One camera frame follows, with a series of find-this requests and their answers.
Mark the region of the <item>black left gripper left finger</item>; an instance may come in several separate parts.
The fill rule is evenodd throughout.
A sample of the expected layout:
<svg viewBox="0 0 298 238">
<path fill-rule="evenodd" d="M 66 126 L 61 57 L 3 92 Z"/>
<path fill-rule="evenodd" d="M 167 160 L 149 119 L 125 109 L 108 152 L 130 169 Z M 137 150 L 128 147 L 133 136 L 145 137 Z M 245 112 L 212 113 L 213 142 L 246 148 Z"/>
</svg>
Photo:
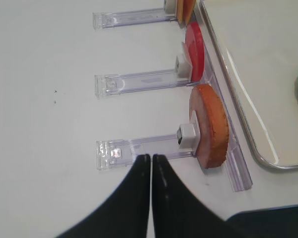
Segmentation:
<svg viewBox="0 0 298 238">
<path fill-rule="evenodd" d="M 150 155 L 139 155 L 116 190 L 60 238 L 145 238 L 150 206 Z"/>
</svg>

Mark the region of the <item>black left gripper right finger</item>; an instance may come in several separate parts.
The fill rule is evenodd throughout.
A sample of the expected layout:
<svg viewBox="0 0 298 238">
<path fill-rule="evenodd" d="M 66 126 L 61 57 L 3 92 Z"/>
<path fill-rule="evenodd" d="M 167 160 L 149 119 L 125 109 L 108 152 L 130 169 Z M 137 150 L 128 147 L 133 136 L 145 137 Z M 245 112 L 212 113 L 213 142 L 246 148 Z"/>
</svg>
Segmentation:
<svg viewBox="0 0 298 238">
<path fill-rule="evenodd" d="M 151 191 L 156 238 L 241 237 L 191 193 L 164 155 L 153 156 Z"/>
</svg>

